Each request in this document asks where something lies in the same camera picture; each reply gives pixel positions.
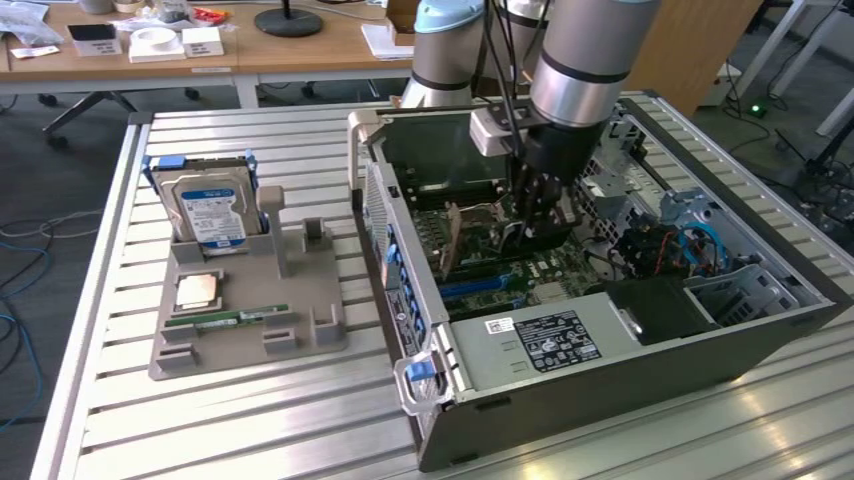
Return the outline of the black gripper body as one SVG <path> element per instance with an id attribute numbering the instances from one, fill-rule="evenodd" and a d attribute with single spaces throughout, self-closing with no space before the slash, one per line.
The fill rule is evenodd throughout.
<path id="1" fill-rule="evenodd" d="M 593 157 L 603 130 L 605 122 L 586 127 L 556 123 L 530 127 L 522 156 L 512 161 L 512 184 L 520 185 L 534 174 L 546 174 L 571 186 Z"/>

